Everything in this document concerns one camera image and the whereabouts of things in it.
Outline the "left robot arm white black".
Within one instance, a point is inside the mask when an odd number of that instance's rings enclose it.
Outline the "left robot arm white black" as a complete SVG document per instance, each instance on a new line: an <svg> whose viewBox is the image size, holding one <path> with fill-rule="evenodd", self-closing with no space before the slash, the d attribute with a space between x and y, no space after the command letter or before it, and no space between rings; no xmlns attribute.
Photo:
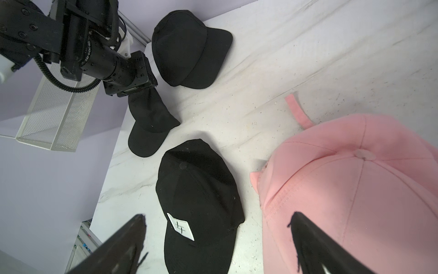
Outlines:
<svg viewBox="0 0 438 274"><path fill-rule="evenodd" d="M119 97L153 89L157 80L141 51L124 58L127 36L117 1L53 1L48 15L32 1L1 2L1 56L6 71L35 60L56 87L88 92L100 84Z"/></svg>

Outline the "black cap with white label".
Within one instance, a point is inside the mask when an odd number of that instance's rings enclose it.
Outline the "black cap with white label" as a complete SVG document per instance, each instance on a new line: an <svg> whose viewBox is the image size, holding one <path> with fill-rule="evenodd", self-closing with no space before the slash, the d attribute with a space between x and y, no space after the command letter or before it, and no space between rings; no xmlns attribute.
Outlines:
<svg viewBox="0 0 438 274"><path fill-rule="evenodd" d="M156 193L167 229L164 260L170 274L226 274L237 230L245 221L236 181L202 139L162 157Z"/></svg>

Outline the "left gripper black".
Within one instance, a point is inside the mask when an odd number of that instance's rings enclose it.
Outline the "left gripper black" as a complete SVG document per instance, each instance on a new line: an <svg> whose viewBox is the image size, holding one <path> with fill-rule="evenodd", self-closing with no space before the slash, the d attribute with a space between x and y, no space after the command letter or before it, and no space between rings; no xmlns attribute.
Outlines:
<svg viewBox="0 0 438 274"><path fill-rule="evenodd" d="M136 51L123 57L118 51L127 29L118 13L117 1L61 1L63 42L60 72L81 81L82 75L103 82L108 95L124 97L152 89L157 80L147 57Z"/></svg>

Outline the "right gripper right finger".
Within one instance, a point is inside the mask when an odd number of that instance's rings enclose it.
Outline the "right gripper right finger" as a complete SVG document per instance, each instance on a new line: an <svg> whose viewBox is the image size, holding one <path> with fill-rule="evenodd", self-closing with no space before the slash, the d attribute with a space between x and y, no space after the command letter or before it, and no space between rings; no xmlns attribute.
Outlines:
<svg viewBox="0 0 438 274"><path fill-rule="evenodd" d="M303 274L371 274L302 212L295 212L288 225Z"/></svg>

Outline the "pink cap R logo front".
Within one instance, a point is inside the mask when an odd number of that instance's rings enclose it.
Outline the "pink cap R logo front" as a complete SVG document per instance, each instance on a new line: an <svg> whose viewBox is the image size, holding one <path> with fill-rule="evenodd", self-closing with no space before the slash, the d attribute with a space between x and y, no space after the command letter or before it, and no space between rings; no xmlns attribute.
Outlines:
<svg viewBox="0 0 438 274"><path fill-rule="evenodd" d="M296 212L376 274L437 273L437 148L391 116L314 124L293 95L286 102L303 131L250 176L262 211L264 273L303 271Z"/></svg>

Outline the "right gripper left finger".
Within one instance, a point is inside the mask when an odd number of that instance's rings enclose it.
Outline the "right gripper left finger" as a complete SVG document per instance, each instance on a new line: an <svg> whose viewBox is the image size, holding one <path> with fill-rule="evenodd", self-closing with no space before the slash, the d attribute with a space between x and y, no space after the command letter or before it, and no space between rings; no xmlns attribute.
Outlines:
<svg viewBox="0 0 438 274"><path fill-rule="evenodd" d="M146 258L146 216L137 214L96 251L69 271L71 274L135 274Z"/></svg>

